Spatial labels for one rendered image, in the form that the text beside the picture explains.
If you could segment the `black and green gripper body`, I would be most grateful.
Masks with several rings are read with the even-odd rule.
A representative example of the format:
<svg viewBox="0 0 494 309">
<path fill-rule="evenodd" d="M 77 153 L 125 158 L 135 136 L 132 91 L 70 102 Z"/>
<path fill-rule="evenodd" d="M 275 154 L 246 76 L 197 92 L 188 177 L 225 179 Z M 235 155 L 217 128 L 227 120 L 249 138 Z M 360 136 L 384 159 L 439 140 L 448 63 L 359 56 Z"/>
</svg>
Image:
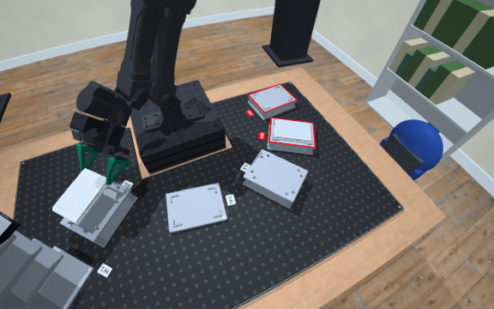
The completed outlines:
<svg viewBox="0 0 494 309">
<path fill-rule="evenodd" d="M 123 127 L 121 125 L 119 125 L 119 126 L 123 128 L 123 132 L 122 132 L 122 135 L 120 137 L 120 140 L 118 142 L 117 147 L 112 146 L 112 145 L 107 145 L 105 143 L 99 142 L 99 141 L 94 140 L 92 138 L 86 141 L 86 142 L 90 142 L 90 143 L 85 142 L 85 143 L 83 143 L 83 145 L 94 148 L 94 151 L 97 151 L 103 155 L 107 155 L 113 159 L 126 161 L 128 158 L 125 158 L 125 157 L 119 156 L 119 155 L 115 155 L 118 151 L 124 153 L 125 155 L 128 155 L 130 153 L 129 149 L 119 147 L 120 142 L 121 142 L 122 137 L 123 137 L 123 134 L 124 134 L 124 131 L 125 131 L 125 128 L 126 128 L 126 127 Z"/>
</svg>

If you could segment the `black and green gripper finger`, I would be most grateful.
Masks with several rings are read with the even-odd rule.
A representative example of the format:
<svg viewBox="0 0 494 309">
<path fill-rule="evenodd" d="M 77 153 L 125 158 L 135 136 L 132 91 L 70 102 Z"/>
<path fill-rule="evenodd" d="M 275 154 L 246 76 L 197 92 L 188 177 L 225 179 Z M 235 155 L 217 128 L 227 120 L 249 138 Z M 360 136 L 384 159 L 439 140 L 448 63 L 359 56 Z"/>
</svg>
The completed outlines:
<svg viewBox="0 0 494 309">
<path fill-rule="evenodd" d="M 122 161 L 122 162 L 121 162 Z M 119 162 L 119 163 L 118 163 Z M 118 167 L 117 171 L 112 175 L 112 172 L 114 170 L 114 167 L 117 165 L 117 164 L 120 164 L 120 166 Z M 131 161 L 129 160 L 126 160 L 126 161 L 123 161 L 123 160 L 116 160 L 116 159 L 113 159 L 111 157 L 108 156 L 108 159 L 107 159 L 107 169 L 106 169 L 106 182 L 105 184 L 106 185 L 111 185 L 112 182 L 116 179 L 116 177 L 127 167 L 131 164 Z"/>
<path fill-rule="evenodd" d="M 89 170 L 90 167 L 93 165 L 93 162 L 97 158 L 99 152 L 94 151 L 94 148 L 82 144 L 76 144 L 76 149 L 80 160 L 81 172 L 84 170 L 84 168 Z M 84 154 L 85 152 L 91 153 L 86 167 L 85 167 L 85 154 Z"/>
</svg>

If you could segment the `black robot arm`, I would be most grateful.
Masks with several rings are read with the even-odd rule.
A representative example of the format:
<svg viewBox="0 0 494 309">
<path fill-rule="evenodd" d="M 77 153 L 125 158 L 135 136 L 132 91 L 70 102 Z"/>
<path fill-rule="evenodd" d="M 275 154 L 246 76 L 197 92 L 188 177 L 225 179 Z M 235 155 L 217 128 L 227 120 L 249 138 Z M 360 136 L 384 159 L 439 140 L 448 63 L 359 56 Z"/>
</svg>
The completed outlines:
<svg viewBox="0 0 494 309">
<path fill-rule="evenodd" d="M 124 129 L 119 125 L 126 127 L 131 107 L 140 111 L 148 99 L 161 112 L 142 117 L 145 132 L 204 118 L 199 102 L 180 106 L 181 101 L 174 97 L 178 42 L 186 14 L 190 15 L 195 5 L 196 0 L 130 1 L 130 26 L 116 88 L 91 81 L 76 99 L 79 111 L 108 123 L 74 112 L 69 127 L 76 141 L 92 138 L 117 147 Z"/>
</svg>

